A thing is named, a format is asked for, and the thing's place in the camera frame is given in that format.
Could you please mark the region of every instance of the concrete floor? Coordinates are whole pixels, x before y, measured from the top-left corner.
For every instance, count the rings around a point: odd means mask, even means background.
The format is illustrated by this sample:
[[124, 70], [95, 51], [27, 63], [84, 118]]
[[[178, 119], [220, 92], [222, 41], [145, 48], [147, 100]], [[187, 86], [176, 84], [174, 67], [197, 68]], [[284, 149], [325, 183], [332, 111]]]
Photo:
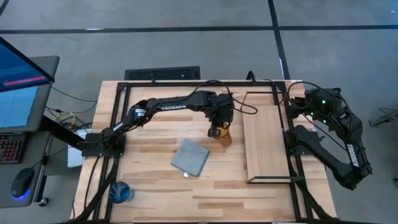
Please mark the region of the concrete floor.
[[[0, 16], [4, 29], [89, 29], [173, 26], [270, 26], [263, 0], [13, 0]], [[387, 0], [277, 0], [280, 26], [398, 24], [398, 3]], [[199, 65], [203, 79], [281, 79], [273, 31], [165, 32], [125, 34], [2, 35], [28, 56], [59, 55], [55, 87], [97, 99], [103, 80], [122, 80], [125, 69]], [[373, 175], [351, 192], [328, 173], [338, 216], [359, 222], [396, 223], [398, 190], [397, 130], [394, 123], [370, 128], [378, 107], [398, 108], [398, 30], [283, 31], [291, 79], [325, 88], [340, 87], [363, 121], [363, 143]], [[48, 106], [80, 111], [90, 105], [52, 91]], [[94, 111], [81, 115], [89, 122]], [[323, 146], [341, 160], [346, 153], [331, 140]], [[49, 177], [44, 208], [0, 210], [2, 223], [53, 223], [67, 220], [79, 170]]]

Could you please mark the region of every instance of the black keyboard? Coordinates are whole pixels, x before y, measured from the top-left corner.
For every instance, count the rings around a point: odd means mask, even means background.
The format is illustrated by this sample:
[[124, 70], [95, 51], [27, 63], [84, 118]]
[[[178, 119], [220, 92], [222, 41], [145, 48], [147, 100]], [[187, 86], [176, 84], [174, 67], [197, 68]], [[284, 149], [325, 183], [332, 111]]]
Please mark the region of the black keyboard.
[[199, 80], [200, 67], [149, 68], [126, 70], [125, 80]]
[[0, 134], [0, 164], [22, 162], [26, 134]]

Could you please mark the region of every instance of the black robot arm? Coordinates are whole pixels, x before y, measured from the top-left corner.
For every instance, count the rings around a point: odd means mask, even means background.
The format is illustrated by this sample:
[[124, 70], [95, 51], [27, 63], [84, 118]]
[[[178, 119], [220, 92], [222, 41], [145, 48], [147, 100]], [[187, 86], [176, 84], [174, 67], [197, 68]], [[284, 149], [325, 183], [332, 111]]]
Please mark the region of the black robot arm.
[[356, 185], [367, 175], [372, 168], [365, 154], [362, 144], [362, 122], [348, 108], [342, 106], [343, 97], [340, 89], [311, 89], [305, 92], [305, 98], [291, 99], [288, 114], [296, 118], [300, 114], [310, 115], [314, 120], [319, 120], [335, 131], [343, 140], [350, 159], [345, 164], [331, 155], [320, 145], [318, 136], [299, 125], [284, 134], [285, 143], [290, 150], [300, 147], [308, 149], [314, 156], [329, 167], [335, 179], [345, 188], [354, 190]]
[[233, 98], [230, 94], [217, 95], [213, 91], [195, 91], [188, 96], [170, 98], [151, 98], [141, 100], [132, 106], [126, 118], [113, 129], [106, 128], [102, 132], [102, 144], [115, 145], [118, 136], [136, 127], [148, 123], [153, 115], [161, 111], [184, 110], [202, 111], [211, 122], [208, 136], [218, 138], [219, 128], [228, 128], [233, 120]]

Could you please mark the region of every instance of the monitor screen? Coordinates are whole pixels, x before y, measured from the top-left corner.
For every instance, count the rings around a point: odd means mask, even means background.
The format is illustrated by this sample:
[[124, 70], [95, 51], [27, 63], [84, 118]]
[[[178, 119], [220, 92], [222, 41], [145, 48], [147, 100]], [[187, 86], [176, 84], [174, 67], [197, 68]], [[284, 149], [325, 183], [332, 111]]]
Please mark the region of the monitor screen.
[[0, 92], [50, 82], [48, 73], [0, 37]]

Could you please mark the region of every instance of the wooden table surface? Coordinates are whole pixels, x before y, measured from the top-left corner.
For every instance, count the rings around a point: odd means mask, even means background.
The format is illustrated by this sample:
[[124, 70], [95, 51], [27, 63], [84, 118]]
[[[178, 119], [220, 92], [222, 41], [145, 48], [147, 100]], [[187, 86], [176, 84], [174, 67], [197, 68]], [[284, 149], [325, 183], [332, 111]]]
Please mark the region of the wooden table surface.
[[[105, 81], [102, 84], [93, 120], [95, 132], [109, 126], [117, 84], [117, 81]], [[194, 87], [134, 87], [131, 89], [129, 106], [142, 99], [188, 95], [193, 89]], [[221, 86], [200, 89], [215, 91], [217, 94], [226, 93], [225, 87]], [[247, 91], [271, 91], [271, 88], [231, 86], [230, 90], [241, 101]], [[303, 92], [303, 85], [295, 85], [290, 96], [302, 96]], [[250, 94], [245, 103], [253, 106], [273, 105], [273, 98], [271, 94]], [[284, 110], [282, 113], [284, 126], [288, 127]], [[313, 128], [304, 117], [294, 120], [294, 125], [298, 124]], [[242, 114], [234, 112], [229, 129], [233, 143], [229, 147], [223, 147], [216, 140], [208, 138], [209, 127], [210, 123], [203, 113], [178, 110], [157, 113], [143, 128], [129, 132], [126, 150], [120, 159], [117, 181], [129, 184], [136, 195], [130, 202], [113, 205], [111, 222], [294, 221], [288, 184], [246, 184], [248, 173]], [[199, 177], [190, 176], [186, 179], [181, 170], [170, 164], [183, 139], [195, 141], [210, 150]], [[325, 166], [313, 156], [302, 156], [302, 160], [309, 191], [325, 211], [335, 217]], [[95, 158], [89, 158], [83, 163], [75, 195], [76, 215], [83, 210], [94, 161]], [[88, 202], [98, 188], [102, 161], [100, 158], [95, 168]], [[302, 194], [298, 188], [297, 192], [302, 216], [306, 217]], [[103, 197], [100, 218], [104, 217], [107, 196], [108, 192]]]

